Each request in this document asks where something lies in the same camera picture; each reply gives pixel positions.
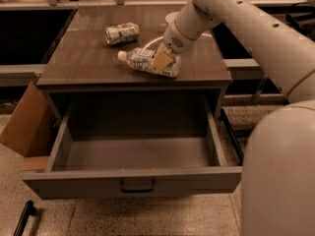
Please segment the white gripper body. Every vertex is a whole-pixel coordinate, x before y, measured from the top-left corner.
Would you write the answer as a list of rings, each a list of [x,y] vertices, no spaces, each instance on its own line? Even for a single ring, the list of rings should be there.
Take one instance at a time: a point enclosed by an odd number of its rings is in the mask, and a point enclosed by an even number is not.
[[[194,32],[187,24],[181,24],[179,21],[172,21],[166,28],[159,50],[182,54],[188,50],[194,42]]]

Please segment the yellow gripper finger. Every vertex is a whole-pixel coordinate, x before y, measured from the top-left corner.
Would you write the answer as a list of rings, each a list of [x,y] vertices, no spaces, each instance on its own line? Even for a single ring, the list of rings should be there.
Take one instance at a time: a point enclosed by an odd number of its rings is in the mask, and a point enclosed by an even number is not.
[[[159,51],[150,65],[150,71],[153,73],[160,72],[170,68],[173,63],[173,56],[165,51]]]

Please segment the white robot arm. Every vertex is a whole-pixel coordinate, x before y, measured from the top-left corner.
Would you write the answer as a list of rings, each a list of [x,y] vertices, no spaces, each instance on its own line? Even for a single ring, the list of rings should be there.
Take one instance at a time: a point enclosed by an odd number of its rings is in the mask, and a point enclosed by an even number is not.
[[[287,104],[255,127],[242,168],[242,236],[315,236],[315,43],[246,0],[189,0],[160,50],[225,23]]]

